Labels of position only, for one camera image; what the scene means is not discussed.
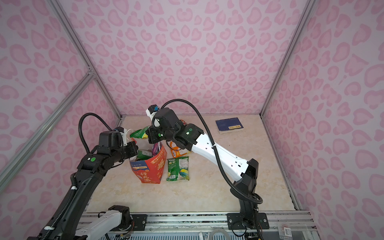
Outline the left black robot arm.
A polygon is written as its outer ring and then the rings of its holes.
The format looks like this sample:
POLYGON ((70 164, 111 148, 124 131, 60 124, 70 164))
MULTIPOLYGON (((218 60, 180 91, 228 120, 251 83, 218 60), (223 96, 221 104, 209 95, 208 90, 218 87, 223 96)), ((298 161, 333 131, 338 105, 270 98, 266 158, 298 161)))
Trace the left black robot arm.
POLYGON ((132 141, 125 146, 95 146, 86 153, 71 174, 71 187, 56 212, 40 233, 28 240, 86 240, 85 235, 76 235, 76 230, 87 203, 115 163, 136 156, 138 146, 132 141))

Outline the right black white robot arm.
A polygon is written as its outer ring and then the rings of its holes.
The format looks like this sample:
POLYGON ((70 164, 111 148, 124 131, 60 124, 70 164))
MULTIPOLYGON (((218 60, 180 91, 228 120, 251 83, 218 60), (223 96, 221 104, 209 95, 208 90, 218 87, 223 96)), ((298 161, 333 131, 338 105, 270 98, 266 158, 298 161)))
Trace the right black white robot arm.
POLYGON ((217 143, 213 143, 212 136, 194 124, 174 128, 149 127, 146 130, 151 144, 161 141, 172 141, 177 147, 196 153, 214 164, 230 186, 230 191, 240 203, 241 220, 239 224, 257 229, 261 226, 258 221, 258 205, 263 199, 256 193, 259 162, 249 161, 238 157, 217 143))

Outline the purple snack packet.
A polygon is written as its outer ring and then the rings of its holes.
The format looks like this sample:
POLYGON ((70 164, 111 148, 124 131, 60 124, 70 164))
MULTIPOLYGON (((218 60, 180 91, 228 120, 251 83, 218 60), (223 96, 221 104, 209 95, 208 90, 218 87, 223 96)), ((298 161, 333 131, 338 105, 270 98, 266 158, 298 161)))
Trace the purple snack packet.
POLYGON ((160 153, 161 149, 162 149, 162 143, 161 142, 155 143, 153 145, 153 148, 152 148, 152 155, 153 155, 153 157, 158 155, 160 153))

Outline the small green snack packet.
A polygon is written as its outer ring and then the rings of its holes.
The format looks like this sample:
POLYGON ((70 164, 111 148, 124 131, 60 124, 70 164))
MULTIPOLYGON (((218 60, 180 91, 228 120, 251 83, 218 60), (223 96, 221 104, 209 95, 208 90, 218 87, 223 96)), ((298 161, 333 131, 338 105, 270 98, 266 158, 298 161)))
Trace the small green snack packet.
POLYGON ((151 126, 146 126, 146 127, 142 128, 142 129, 134 131, 133 133, 130 134, 130 138, 132 138, 132 139, 140 139, 140 140, 148 139, 147 130, 150 127, 151 126))

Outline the red white paper bag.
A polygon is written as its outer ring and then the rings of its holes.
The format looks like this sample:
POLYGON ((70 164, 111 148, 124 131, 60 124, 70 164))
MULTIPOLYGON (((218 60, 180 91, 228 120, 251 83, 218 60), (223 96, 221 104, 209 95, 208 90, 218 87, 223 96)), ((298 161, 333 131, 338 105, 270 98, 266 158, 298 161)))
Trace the red white paper bag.
POLYGON ((166 163, 167 152, 162 145, 162 149, 158 155, 145 161, 130 161, 130 166, 135 176, 143 184, 160 184, 164 167, 166 163))

